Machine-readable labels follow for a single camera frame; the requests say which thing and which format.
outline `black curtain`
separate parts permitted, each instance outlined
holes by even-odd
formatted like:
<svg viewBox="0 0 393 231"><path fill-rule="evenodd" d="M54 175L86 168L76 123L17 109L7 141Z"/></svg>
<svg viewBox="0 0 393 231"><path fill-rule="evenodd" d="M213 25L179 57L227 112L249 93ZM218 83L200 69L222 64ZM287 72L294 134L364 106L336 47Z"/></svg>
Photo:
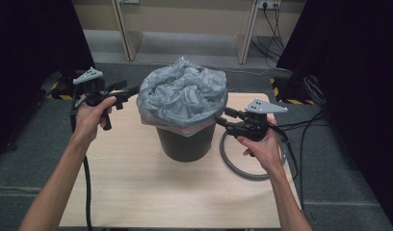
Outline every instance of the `black curtain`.
<svg viewBox="0 0 393 231"><path fill-rule="evenodd" d="M26 122L46 77L91 66L71 1L0 0L0 151Z"/></svg>
<svg viewBox="0 0 393 231"><path fill-rule="evenodd" d="M340 140L393 224L393 1L307 0L277 66L318 78Z"/></svg>

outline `trash can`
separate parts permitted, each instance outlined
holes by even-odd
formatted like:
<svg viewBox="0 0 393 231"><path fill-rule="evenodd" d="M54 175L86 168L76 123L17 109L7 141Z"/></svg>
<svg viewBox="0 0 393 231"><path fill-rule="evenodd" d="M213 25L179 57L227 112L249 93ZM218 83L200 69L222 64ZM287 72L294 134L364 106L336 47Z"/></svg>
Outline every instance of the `trash can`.
<svg viewBox="0 0 393 231"><path fill-rule="evenodd" d="M227 103L225 74L185 58L151 72L137 106L142 123L157 128L166 154L178 162L199 160L211 147L215 116Z"/></svg>
<svg viewBox="0 0 393 231"><path fill-rule="evenodd" d="M190 137L157 128L164 152L178 162L193 162L204 157L211 148L215 125L213 123Z"/></svg>

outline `light wood tabletop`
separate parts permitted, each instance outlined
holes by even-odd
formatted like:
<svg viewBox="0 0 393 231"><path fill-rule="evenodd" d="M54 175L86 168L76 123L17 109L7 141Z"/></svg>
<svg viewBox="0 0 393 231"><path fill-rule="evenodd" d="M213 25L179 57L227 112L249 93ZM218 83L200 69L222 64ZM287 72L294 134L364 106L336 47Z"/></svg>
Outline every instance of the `light wood tabletop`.
<svg viewBox="0 0 393 231"><path fill-rule="evenodd" d="M268 101L265 94L230 93L227 107L243 111L256 97ZM243 179L223 162L223 127L216 126L203 158L181 163L164 153L155 127L141 124L136 97L123 106L110 115L113 129L99 130L88 151L93 227L280 227L271 183ZM242 155L245 148L233 137L224 147L235 166L265 173L255 158ZM298 201L290 169L287 164L284 168ZM61 226L86 226L85 206L82 166Z"/></svg>

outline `yellow and black tape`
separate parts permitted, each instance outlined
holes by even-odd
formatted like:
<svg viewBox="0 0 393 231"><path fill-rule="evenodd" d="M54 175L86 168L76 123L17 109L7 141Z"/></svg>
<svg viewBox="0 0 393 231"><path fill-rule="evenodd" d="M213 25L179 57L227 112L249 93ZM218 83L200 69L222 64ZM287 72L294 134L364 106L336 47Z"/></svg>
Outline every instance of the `yellow and black tape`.
<svg viewBox="0 0 393 231"><path fill-rule="evenodd" d="M313 100L299 100L299 99L285 99L280 96L280 91L279 87L277 86L277 83L275 82L275 79L271 79L271 84L272 88L274 90L275 94L275 100L279 103L289 103L289 104L308 104L308 105L314 105Z"/></svg>
<svg viewBox="0 0 393 231"><path fill-rule="evenodd" d="M59 85L59 81L57 81L53 86L52 89L50 90L51 93L49 93L46 98L50 99L62 99L62 100L72 100L72 95L68 94L53 94L52 92L56 89L56 87Z"/></svg>

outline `power socket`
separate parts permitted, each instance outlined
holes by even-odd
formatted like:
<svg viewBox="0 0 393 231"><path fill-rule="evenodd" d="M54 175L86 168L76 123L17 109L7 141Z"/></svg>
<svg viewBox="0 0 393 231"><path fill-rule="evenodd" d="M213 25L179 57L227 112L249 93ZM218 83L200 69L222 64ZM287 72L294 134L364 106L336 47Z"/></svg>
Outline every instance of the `power socket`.
<svg viewBox="0 0 393 231"><path fill-rule="evenodd" d="M133 5L138 5L140 4L140 0L118 0L118 2L121 4L133 4Z"/></svg>
<svg viewBox="0 0 393 231"><path fill-rule="evenodd" d="M261 0L259 3L259 9L263 9L263 3L268 4L266 9L276 9L280 8L281 0Z"/></svg>

